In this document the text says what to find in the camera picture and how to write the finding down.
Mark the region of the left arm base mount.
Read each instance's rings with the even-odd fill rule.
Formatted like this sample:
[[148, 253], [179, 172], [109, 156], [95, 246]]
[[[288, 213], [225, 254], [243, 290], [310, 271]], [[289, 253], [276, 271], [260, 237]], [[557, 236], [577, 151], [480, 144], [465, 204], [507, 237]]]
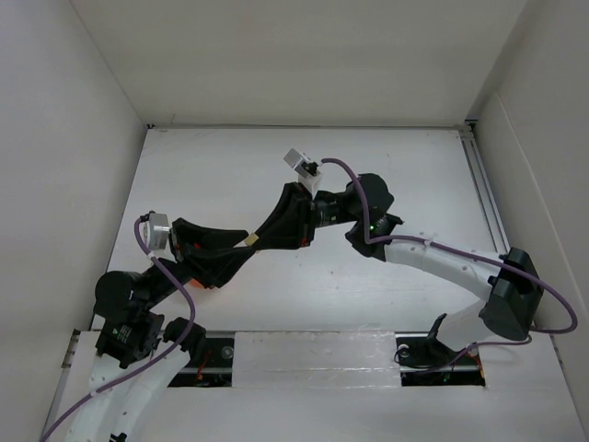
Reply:
[[228, 388], [232, 386], [234, 334], [213, 334], [206, 339], [202, 356], [183, 367], [169, 388]]

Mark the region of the tan eraser block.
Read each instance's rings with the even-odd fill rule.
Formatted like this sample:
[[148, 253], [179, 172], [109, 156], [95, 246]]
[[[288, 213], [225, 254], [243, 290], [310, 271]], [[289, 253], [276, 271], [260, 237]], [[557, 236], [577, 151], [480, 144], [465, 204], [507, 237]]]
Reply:
[[245, 240], [244, 243], [251, 247], [253, 244], [255, 244], [257, 241], [259, 240], [259, 237], [255, 234], [255, 233], [251, 233]]

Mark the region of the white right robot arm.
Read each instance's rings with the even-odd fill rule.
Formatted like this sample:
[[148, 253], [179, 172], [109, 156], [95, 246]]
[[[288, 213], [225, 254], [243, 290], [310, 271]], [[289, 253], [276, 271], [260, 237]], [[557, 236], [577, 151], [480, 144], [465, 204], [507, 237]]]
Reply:
[[318, 190], [311, 180], [287, 183], [266, 221], [246, 240], [256, 250], [296, 250], [312, 241], [316, 229], [351, 224], [345, 238], [366, 258], [408, 266], [457, 285], [478, 302], [455, 314], [442, 314], [425, 340], [425, 351], [444, 363], [470, 341], [492, 335], [522, 343], [543, 290], [529, 255], [453, 249], [425, 233], [403, 229], [401, 218], [389, 213], [394, 197], [374, 173], [360, 174], [342, 192]]

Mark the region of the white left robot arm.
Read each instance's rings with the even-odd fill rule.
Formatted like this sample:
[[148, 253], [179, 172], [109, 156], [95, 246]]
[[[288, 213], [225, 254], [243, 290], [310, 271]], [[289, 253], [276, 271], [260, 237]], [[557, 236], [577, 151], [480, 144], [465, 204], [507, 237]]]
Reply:
[[186, 365], [206, 348], [206, 330], [187, 284], [225, 284], [254, 253], [245, 230], [169, 222], [149, 212], [133, 234], [149, 260], [141, 272], [108, 271], [95, 287], [94, 313], [104, 320], [87, 393], [63, 414], [68, 441], [131, 441], [148, 411]]

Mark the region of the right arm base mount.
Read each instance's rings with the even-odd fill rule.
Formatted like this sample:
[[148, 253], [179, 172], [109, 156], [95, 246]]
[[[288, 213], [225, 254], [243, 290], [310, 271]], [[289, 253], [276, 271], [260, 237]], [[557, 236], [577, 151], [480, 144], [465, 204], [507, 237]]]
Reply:
[[425, 336], [397, 338], [393, 360], [399, 365], [402, 387], [486, 386], [477, 353], [459, 355]]

